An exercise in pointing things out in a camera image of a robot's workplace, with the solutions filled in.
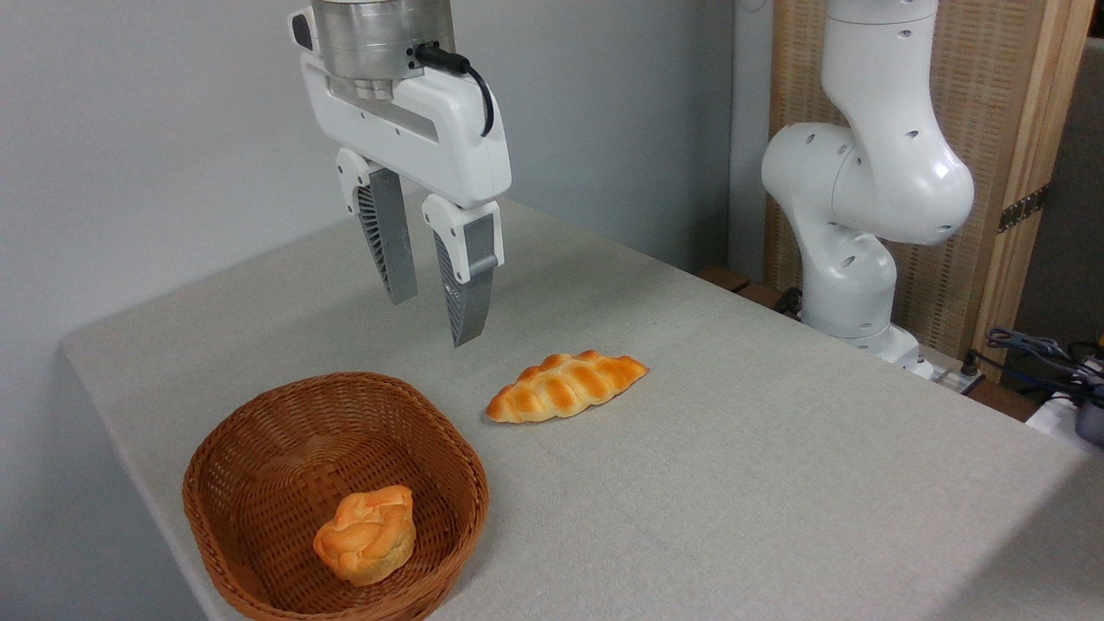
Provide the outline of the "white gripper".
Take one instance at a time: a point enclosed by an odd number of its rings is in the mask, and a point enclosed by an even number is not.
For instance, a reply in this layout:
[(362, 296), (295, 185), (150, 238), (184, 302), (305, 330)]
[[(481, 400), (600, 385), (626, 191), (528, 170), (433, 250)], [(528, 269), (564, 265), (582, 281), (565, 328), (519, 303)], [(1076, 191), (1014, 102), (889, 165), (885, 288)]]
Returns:
[(289, 33), (315, 118), (346, 147), (336, 154), (342, 197), (389, 298), (399, 305), (417, 295), (402, 176), (436, 193), (422, 212), (452, 339), (473, 341), (492, 302), (493, 269), (505, 264), (492, 200), (510, 188), (511, 166), (490, 91), (468, 73), (423, 62), (433, 50), (454, 52), (450, 8), (307, 7), (289, 15)]

